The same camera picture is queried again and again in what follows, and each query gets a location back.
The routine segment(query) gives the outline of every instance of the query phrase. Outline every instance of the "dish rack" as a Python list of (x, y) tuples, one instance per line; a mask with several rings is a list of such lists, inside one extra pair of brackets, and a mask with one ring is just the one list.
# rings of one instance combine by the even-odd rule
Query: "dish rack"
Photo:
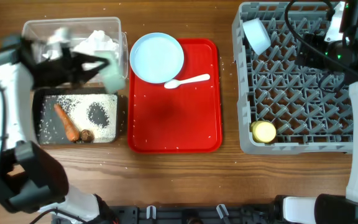
[[(326, 72), (295, 65), (298, 41), (284, 21), (287, 4), (244, 2), (232, 23), (241, 149), (248, 154), (351, 153), (348, 86), (339, 93), (325, 93), (318, 82)], [(325, 35), (330, 25), (324, 20), (327, 8), (323, 2), (296, 2), (289, 12), (290, 22), (299, 34)], [(272, 43), (262, 55), (255, 54), (242, 30), (243, 22), (255, 18), (262, 21)], [(330, 75), (322, 87), (334, 90), (343, 78), (343, 74)], [(250, 131), (254, 121), (272, 122), (276, 138), (269, 144), (255, 142)]]

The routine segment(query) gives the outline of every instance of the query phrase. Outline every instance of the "carrot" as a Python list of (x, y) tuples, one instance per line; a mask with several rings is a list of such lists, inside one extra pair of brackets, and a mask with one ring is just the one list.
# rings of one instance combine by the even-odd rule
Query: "carrot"
[(53, 107), (55, 108), (57, 115), (63, 123), (67, 139), (71, 142), (78, 141), (80, 139), (80, 132), (67, 116), (67, 114), (63, 111), (62, 107), (58, 103), (56, 103)]

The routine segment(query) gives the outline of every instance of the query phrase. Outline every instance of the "wooden table surface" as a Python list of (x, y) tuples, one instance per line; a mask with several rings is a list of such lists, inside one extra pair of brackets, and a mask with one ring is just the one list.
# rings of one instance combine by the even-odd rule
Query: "wooden table surface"
[[(0, 0), (0, 38), (20, 33), (24, 23), (34, 19), (116, 16), (127, 32), (129, 48), (144, 34), (164, 32), (175, 38), (208, 38), (219, 49), (224, 139), (216, 152), (136, 154), (129, 149), (125, 133), (111, 144), (44, 147), (63, 164), (71, 184), (100, 195), (110, 205), (140, 207), (240, 205), (269, 202), (278, 194), (345, 194), (350, 155), (252, 156), (241, 151), (231, 36), (231, 24), (240, 3), (241, 0)], [(35, 216), (9, 214), (0, 206), (0, 223), (28, 223)], [(40, 222), (49, 221), (50, 217), (45, 217)]]

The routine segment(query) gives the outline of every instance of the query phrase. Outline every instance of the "yellow cup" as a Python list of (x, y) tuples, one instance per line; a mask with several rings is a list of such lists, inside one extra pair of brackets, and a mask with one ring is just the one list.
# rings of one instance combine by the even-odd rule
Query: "yellow cup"
[(276, 137), (275, 126), (268, 121), (254, 121), (251, 132), (256, 142), (269, 143)]

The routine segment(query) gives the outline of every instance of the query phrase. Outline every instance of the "plastic spoon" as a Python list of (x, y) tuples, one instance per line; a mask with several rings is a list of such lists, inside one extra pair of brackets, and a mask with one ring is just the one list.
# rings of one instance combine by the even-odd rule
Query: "plastic spoon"
[(206, 80), (209, 80), (209, 78), (211, 78), (209, 74), (203, 74), (203, 75), (198, 75), (196, 77), (188, 78), (188, 79), (182, 80), (182, 81), (173, 79), (173, 80), (167, 81), (164, 84), (164, 87), (167, 89), (173, 89), (173, 88), (176, 88), (182, 84), (206, 81)]

